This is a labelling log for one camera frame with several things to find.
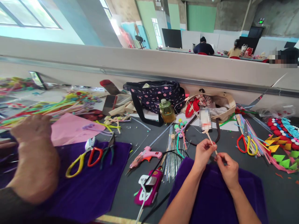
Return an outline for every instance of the phone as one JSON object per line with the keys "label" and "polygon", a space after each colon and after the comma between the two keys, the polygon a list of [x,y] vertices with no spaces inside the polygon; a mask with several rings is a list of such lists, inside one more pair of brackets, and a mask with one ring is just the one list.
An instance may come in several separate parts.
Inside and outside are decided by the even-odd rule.
{"label": "phone", "polygon": [[31,72],[29,71],[34,83],[39,86],[41,90],[47,90],[47,86],[45,85],[44,81],[41,79],[38,72]]}
{"label": "phone", "polygon": [[117,96],[108,95],[105,100],[102,114],[104,114],[105,116],[110,116],[109,112],[114,110],[116,101],[117,101]]}

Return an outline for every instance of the green foam triangle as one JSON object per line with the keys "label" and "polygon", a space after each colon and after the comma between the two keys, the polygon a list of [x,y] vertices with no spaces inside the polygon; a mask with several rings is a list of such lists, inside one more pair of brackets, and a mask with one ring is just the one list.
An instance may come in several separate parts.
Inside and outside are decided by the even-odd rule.
{"label": "green foam triangle", "polygon": [[279,165],[283,166],[284,168],[289,168],[289,166],[290,166],[290,161],[291,161],[290,159],[281,161],[281,162],[279,163]]}
{"label": "green foam triangle", "polygon": [[291,165],[291,166],[289,167],[289,169],[290,169],[290,170],[296,170],[297,167],[298,167],[298,164],[297,164],[297,163],[294,163],[293,165]]}
{"label": "green foam triangle", "polygon": [[284,159],[285,155],[273,155],[273,158],[276,162],[281,162]]}
{"label": "green foam triangle", "polygon": [[297,158],[299,156],[299,151],[292,151],[289,157]]}

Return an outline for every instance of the red chair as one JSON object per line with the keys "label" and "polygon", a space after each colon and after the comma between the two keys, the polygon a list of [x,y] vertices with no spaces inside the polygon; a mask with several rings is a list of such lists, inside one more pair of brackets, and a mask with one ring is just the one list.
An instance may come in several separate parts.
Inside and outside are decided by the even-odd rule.
{"label": "red chair", "polygon": [[231,59],[239,59],[240,60],[240,58],[239,57],[237,57],[237,56],[232,56],[232,57],[230,57]]}

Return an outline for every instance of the purple cloth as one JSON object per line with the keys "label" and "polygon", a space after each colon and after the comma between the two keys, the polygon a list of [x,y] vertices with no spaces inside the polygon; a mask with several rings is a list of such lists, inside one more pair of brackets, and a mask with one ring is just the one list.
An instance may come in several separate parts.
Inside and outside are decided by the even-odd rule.
{"label": "purple cloth", "polygon": [[[113,164],[110,166],[111,151],[106,154],[103,169],[100,163],[87,167],[90,152],[85,156],[82,172],[67,179],[65,172],[69,165],[85,151],[85,142],[56,147],[61,160],[59,184],[55,193],[42,205],[38,206],[37,217],[60,217],[80,223],[88,223],[109,212],[115,192],[127,163],[131,144],[116,142]],[[108,142],[96,145],[104,149]],[[1,179],[1,186],[5,187],[13,177],[13,172]]]}
{"label": "purple cloth", "polygon": [[[176,175],[168,205],[180,190],[193,166],[194,160],[185,158]],[[266,203],[260,178],[239,169],[239,183],[251,206],[263,224],[268,224]],[[239,223],[233,198],[218,166],[207,165],[203,172],[189,223]]]}

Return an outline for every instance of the yellow foam triangle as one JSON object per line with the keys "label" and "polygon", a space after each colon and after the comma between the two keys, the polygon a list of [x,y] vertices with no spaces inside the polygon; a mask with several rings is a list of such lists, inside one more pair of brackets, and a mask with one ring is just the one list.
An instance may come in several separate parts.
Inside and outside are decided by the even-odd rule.
{"label": "yellow foam triangle", "polygon": [[287,141],[278,140],[278,141],[276,142],[276,145],[281,145],[281,144],[285,144],[285,143],[287,143]]}
{"label": "yellow foam triangle", "polygon": [[291,150],[291,145],[292,144],[290,144],[290,143],[289,144],[285,144],[284,149],[285,150]]}
{"label": "yellow foam triangle", "polygon": [[275,146],[269,146],[269,149],[271,150],[271,152],[276,152],[276,150],[279,148],[279,145],[275,145]]}
{"label": "yellow foam triangle", "polygon": [[274,141],[278,141],[280,139],[281,136],[279,137],[276,137],[276,138],[272,138],[271,140],[274,140]]}
{"label": "yellow foam triangle", "polygon": [[266,146],[269,146],[269,145],[272,145],[273,142],[275,142],[275,141],[273,141],[273,140],[266,140],[265,142],[267,143]]}
{"label": "yellow foam triangle", "polygon": [[272,140],[273,135],[271,135],[269,138],[266,139],[267,140]]}

